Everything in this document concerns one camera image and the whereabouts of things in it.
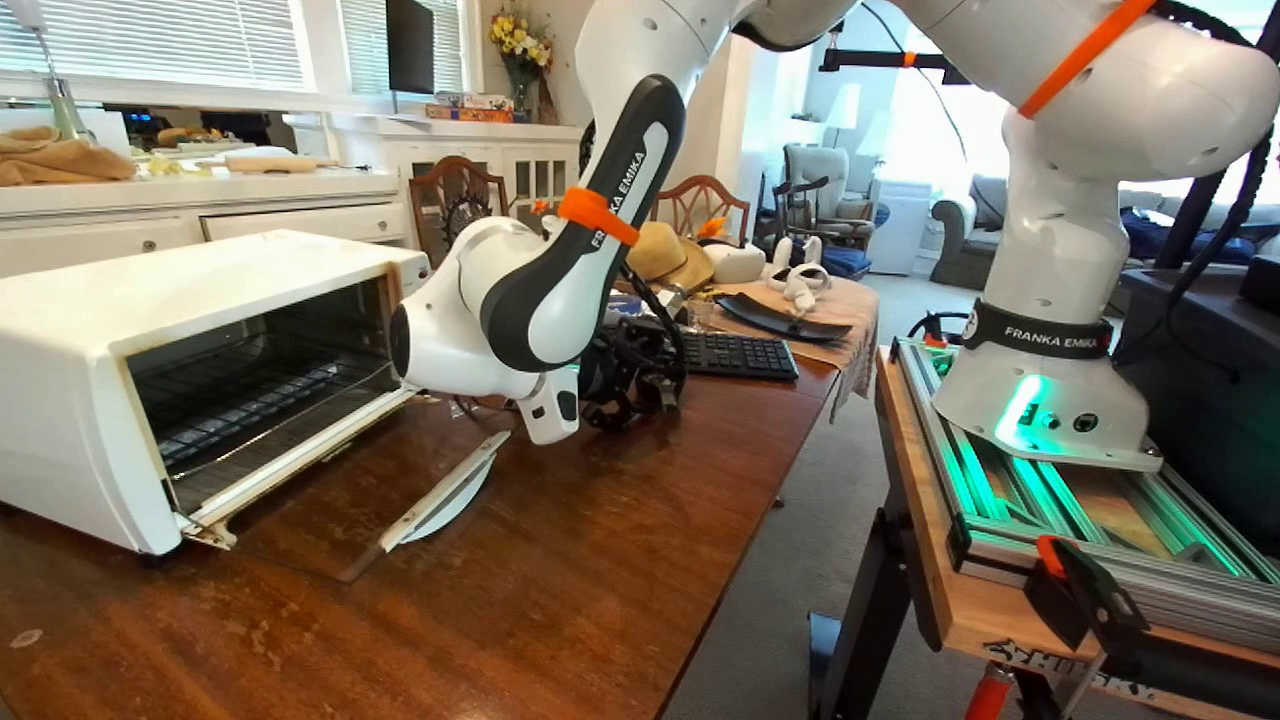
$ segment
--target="vase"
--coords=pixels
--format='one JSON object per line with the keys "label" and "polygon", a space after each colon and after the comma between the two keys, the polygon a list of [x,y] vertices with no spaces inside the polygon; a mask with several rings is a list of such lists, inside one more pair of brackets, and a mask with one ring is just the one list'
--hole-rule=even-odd
{"label": "vase", "polygon": [[547,83],[543,68],[503,54],[506,81],[512,81],[512,116],[514,124],[543,124],[547,120]]}

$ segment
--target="flowers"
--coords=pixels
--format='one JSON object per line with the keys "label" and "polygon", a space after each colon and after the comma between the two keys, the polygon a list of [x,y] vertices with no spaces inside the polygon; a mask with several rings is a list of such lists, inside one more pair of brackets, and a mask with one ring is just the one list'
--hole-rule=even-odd
{"label": "flowers", "polygon": [[552,68],[552,44],[514,8],[490,11],[486,36],[503,60]]}

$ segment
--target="wooden table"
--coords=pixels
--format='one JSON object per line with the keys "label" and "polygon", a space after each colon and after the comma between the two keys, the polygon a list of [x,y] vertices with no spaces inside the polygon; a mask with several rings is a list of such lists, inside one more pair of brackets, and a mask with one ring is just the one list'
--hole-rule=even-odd
{"label": "wooden table", "polygon": [[836,377],[689,378],[628,433],[506,445],[389,554],[486,437],[438,399],[244,510],[230,552],[145,561],[0,507],[0,717],[654,717]]}
{"label": "wooden table", "polygon": [[[888,350],[875,360],[875,410],[893,477],[888,501],[859,561],[836,651],[814,675],[810,717],[869,717],[880,672],[912,602],[918,636],[931,651],[960,651],[1030,672],[1052,672],[1062,658],[1091,658],[1101,649],[1088,641],[1081,651],[1072,651],[1062,641],[1056,641],[1026,602],[1022,588],[956,570],[950,507],[940,493],[902,367]],[[1280,675],[1280,655],[1230,649],[1175,626],[1153,632],[1160,641],[1209,649]],[[1121,675],[1096,689],[1121,701],[1167,707],[1175,717],[1235,717],[1230,707],[1180,694],[1175,689],[1146,689]]]}

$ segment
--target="floor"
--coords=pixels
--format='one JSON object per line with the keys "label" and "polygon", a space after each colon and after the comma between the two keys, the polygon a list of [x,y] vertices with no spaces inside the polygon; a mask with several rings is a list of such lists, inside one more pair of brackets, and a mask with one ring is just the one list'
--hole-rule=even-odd
{"label": "floor", "polygon": [[[880,291],[880,338],[902,337],[923,310],[967,310],[972,291],[909,276],[869,276]],[[803,616],[838,616],[851,570],[883,501],[880,420],[851,395],[809,437],[779,507],[765,519],[698,651],[691,655],[666,720],[803,720],[809,632]],[[902,620],[872,717],[963,717],[979,658],[927,651]],[[1153,717],[1088,694],[1083,717]]]}

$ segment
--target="chair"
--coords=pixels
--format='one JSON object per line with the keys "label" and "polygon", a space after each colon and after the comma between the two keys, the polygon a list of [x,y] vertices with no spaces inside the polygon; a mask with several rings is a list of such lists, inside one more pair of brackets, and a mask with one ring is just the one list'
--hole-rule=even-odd
{"label": "chair", "polygon": [[782,143],[782,182],[773,186],[774,236],[821,236],[836,249],[869,249],[872,204],[844,186],[838,147]]}
{"label": "chair", "polygon": [[674,236],[698,232],[711,215],[725,215],[729,245],[751,245],[751,204],[732,195],[714,174],[682,174],[674,186],[654,192],[648,210],[666,220]]}
{"label": "chair", "polygon": [[432,267],[477,215],[506,210],[506,182],[466,155],[438,155],[407,174],[415,238]]}

